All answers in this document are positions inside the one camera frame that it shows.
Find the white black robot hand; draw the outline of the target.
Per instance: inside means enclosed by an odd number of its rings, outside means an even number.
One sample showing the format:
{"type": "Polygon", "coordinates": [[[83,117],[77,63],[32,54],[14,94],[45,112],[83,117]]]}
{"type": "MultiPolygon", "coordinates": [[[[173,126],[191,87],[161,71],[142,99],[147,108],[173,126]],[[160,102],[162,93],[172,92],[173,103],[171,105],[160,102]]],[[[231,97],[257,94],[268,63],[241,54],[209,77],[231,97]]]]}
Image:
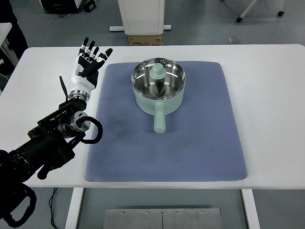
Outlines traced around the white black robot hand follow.
{"type": "Polygon", "coordinates": [[[84,39],[74,61],[70,99],[78,97],[85,101],[89,100],[91,91],[97,86],[98,70],[105,64],[112,52],[113,49],[108,48],[105,52],[99,53],[99,47],[95,47],[95,41],[89,42],[87,37],[84,39]]]}

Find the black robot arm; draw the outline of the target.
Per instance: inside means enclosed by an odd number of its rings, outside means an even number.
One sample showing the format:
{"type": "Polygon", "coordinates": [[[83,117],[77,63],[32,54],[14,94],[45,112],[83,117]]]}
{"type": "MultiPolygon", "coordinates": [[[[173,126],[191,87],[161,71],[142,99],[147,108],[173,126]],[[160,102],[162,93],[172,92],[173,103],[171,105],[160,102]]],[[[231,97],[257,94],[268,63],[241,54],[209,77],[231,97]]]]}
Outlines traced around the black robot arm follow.
{"type": "Polygon", "coordinates": [[[25,185],[32,175],[41,180],[75,156],[80,142],[98,143],[101,123],[87,116],[86,101],[76,96],[59,105],[57,111],[38,121],[28,132],[30,140],[19,148],[0,152],[0,217],[12,228],[23,225],[35,210],[35,192],[25,185]]]}

